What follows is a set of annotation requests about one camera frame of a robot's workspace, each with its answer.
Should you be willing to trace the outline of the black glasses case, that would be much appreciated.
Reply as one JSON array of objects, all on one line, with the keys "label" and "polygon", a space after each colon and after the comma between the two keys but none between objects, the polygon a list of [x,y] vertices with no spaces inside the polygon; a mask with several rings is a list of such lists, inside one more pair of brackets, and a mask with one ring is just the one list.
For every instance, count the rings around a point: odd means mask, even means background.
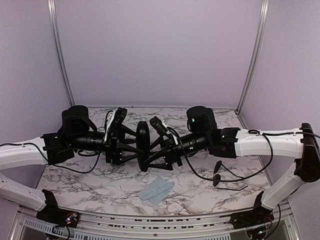
[{"label": "black glasses case", "polygon": [[150,157],[150,131],[146,121],[139,121],[136,128],[136,148],[139,150],[137,162],[142,172],[148,171],[145,163]]}]

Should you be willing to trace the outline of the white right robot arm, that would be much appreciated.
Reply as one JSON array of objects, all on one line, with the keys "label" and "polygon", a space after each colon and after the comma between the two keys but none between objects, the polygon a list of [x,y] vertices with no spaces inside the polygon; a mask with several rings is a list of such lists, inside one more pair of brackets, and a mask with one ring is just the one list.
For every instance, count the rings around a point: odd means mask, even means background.
[{"label": "white right robot arm", "polygon": [[139,164],[142,170],[159,168],[171,170],[172,164],[181,165],[181,157],[187,157],[200,150],[210,155],[235,159],[245,156],[284,156],[294,159],[289,169],[267,190],[260,193],[256,206],[248,212],[247,219],[258,224],[283,199],[306,183],[320,179],[320,148],[318,135],[309,123],[300,128],[283,131],[240,129],[238,127],[218,128],[212,109],[194,106],[187,110],[187,126],[190,134],[179,137],[173,128],[157,117],[150,120],[159,134],[156,141],[161,149],[151,154],[144,151]]}]

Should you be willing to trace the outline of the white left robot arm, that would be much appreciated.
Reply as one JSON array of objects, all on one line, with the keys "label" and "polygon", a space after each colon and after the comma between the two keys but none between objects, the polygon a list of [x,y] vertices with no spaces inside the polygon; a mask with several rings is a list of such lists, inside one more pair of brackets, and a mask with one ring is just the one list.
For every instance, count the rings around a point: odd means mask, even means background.
[{"label": "white left robot arm", "polygon": [[110,110],[105,116],[104,131],[99,132],[90,120],[86,106],[72,106],[62,112],[62,126],[58,132],[16,143],[2,143],[0,169],[57,165],[74,158],[78,150],[97,154],[104,152],[114,165],[130,161],[140,150],[131,146],[134,140],[125,139],[125,134],[136,135],[123,125],[127,112],[122,107]]}]

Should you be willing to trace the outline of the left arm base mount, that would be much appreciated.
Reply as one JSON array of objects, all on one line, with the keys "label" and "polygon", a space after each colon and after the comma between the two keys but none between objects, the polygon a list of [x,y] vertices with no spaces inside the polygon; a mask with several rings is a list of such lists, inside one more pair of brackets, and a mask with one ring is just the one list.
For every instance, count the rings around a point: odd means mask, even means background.
[{"label": "left arm base mount", "polygon": [[68,226],[76,228],[79,222],[80,214],[76,211],[59,208],[54,194],[43,189],[45,197],[45,206],[41,211],[37,211],[36,218],[59,226]]}]

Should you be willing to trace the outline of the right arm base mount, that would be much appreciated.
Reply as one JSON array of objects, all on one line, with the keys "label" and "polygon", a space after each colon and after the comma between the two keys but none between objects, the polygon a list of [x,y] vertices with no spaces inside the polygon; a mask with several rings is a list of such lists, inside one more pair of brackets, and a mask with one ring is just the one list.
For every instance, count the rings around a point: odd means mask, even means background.
[{"label": "right arm base mount", "polygon": [[235,230],[272,222],[275,219],[273,211],[262,206],[263,193],[264,191],[256,196],[251,210],[241,211],[230,215],[229,222]]}]

